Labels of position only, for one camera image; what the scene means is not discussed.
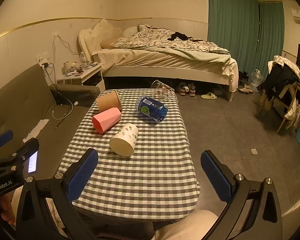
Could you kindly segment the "person's left hand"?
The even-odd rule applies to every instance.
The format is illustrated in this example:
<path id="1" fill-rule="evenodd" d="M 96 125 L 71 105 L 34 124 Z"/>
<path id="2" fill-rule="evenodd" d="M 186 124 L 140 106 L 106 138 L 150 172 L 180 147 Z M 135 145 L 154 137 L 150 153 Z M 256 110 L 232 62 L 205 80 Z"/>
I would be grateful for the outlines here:
<path id="1" fill-rule="evenodd" d="M 1 217 L 4 221 L 6 221 L 10 225 L 14 225 L 16 221 L 15 214 L 13 212 L 13 208 L 11 204 L 13 194 L 14 194 L 13 192 L 10 192 L 0 197 Z"/>

